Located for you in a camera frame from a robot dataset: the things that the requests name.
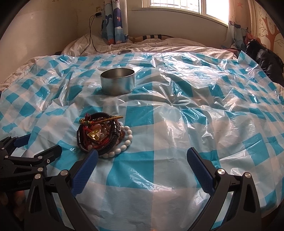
checkered tablecloth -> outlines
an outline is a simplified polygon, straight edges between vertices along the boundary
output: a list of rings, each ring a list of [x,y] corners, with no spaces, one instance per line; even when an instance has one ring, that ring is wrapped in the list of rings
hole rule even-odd
[[[135,71],[132,93],[102,94],[100,74],[114,67]],[[284,198],[284,100],[243,52],[237,61],[196,53],[47,56],[17,75],[1,96],[1,137],[31,133],[25,156],[61,145],[49,175],[84,155],[76,131],[86,113],[123,115],[131,127],[132,144],[100,159],[77,196],[100,231],[187,230],[209,198],[186,161],[190,147],[229,174],[250,172],[263,215]]]

window sill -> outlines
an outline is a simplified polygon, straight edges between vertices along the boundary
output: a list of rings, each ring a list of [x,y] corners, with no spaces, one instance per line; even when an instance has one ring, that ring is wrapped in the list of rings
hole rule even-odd
[[[213,21],[213,22],[218,23],[218,24],[220,24],[222,26],[228,27],[227,23],[225,23],[225,22],[223,22],[223,21],[221,21],[221,20],[219,20],[219,19],[217,19],[215,17],[212,17],[210,15],[204,16],[204,15],[201,15],[201,14],[193,12],[193,11],[177,9],[177,8],[169,8],[169,7],[142,7],[142,8],[134,8],[131,11],[141,11],[141,10],[144,10],[144,11],[148,11],[148,10],[160,11],[160,10],[163,10],[163,11],[171,11],[171,12],[177,12],[177,13],[182,13],[182,14],[194,15],[194,16],[197,16],[197,17],[201,17],[201,18]]]

metal tin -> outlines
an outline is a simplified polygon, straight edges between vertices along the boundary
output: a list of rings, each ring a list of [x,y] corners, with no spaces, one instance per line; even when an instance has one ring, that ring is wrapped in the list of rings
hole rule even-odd
[[[102,92],[118,96],[132,92],[135,87],[135,72],[129,68],[114,68],[101,73]]]

pile of bracelets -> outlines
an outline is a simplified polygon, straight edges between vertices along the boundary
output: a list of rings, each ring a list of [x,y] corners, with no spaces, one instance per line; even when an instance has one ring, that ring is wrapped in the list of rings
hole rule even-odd
[[[103,158],[114,157],[125,151],[131,144],[133,136],[129,126],[123,126],[118,122],[118,119],[122,118],[123,116],[111,116],[104,112],[86,114],[85,118],[79,120],[78,147],[84,152],[96,149]],[[126,133],[127,140],[120,148],[115,148]]]

white bead bracelet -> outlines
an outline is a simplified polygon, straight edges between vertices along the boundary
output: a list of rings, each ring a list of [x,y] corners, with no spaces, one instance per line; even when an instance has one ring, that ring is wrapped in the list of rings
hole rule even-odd
[[[127,132],[127,135],[128,135],[127,140],[124,142],[124,144],[120,148],[115,149],[115,151],[101,155],[101,157],[103,157],[105,159],[114,157],[115,155],[119,155],[121,152],[125,151],[127,149],[127,147],[131,144],[131,141],[133,139],[133,135],[132,135],[132,131],[130,130],[130,127],[129,126],[123,126],[122,122],[119,122],[119,125],[120,125],[121,130],[124,129]]]

